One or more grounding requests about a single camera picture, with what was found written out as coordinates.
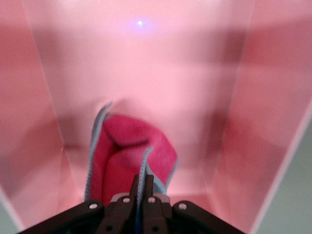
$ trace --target screw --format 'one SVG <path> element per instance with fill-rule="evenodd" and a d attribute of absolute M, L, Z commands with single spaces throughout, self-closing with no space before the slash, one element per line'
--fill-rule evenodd
<path fill-rule="evenodd" d="M 124 203 L 128 203 L 128 202 L 130 202 L 130 198 L 125 197 L 122 201 L 123 201 Z"/>
<path fill-rule="evenodd" d="M 89 208 L 90 209 L 95 209 L 96 207 L 98 207 L 98 205 L 96 203 L 92 203 Z"/>
<path fill-rule="evenodd" d="M 149 203 L 154 203 L 156 201 L 156 199 L 154 197 L 149 197 L 148 198 L 148 202 Z"/>
<path fill-rule="evenodd" d="M 179 209 L 182 210 L 182 211 L 184 211 L 184 210 L 187 209 L 187 205 L 185 205 L 184 203 L 180 203 L 180 204 L 179 204 Z"/>

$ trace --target microfiber cloth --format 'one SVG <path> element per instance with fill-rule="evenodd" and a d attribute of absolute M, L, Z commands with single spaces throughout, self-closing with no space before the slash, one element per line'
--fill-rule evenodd
<path fill-rule="evenodd" d="M 166 194 L 177 166 L 174 148 L 157 128 L 109 113 L 109 107 L 100 110 L 93 125 L 85 200 L 107 206 L 113 195 L 130 191 L 137 174 L 153 175 L 154 192 Z"/>

